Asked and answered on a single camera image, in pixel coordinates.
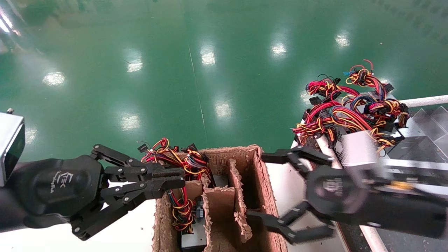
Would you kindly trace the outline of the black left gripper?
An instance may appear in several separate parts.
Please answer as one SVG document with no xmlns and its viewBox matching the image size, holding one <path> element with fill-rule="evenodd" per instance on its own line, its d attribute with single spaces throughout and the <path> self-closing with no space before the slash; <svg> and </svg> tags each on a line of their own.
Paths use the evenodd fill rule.
<svg viewBox="0 0 448 252">
<path fill-rule="evenodd" d="M 94 145 L 92 157 L 17 163 L 7 181 L 7 228 L 72 222 L 72 233 L 86 241 L 144 201 L 186 184 L 180 167 L 142 163 L 104 145 Z M 110 182 L 134 183 L 100 190 L 103 167 L 97 160 L 113 165 L 104 168 Z"/>
</svg>

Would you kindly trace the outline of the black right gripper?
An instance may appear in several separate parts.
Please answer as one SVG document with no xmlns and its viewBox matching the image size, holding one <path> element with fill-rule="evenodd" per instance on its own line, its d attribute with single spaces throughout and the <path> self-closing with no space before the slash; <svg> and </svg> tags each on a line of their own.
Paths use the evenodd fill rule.
<svg viewBox="0 0 448 252">
<path fill-rule="evenodd" d="M 323 165 L 313 171 L 303 160 Z M 290 164 L 301 174 L 307 174 L 307 201 L 300 202 L 278 218 L 272 214 L 247 210 L 247 218 L 261 223 L 268 232 L 283 236 L 290 244 L 301 244 L 333 236 L 336 222 L 357 222 L 360 210 L 368 198 L 368 190 L 358 187 L 345 169 L 331 168 L 333 158 L 310 147 L 296 146 L 262 153 L 262 161 L 271 164 Z M 294 231 L 289 226 L 310 209 L 324 225 Z"/>
</svg>

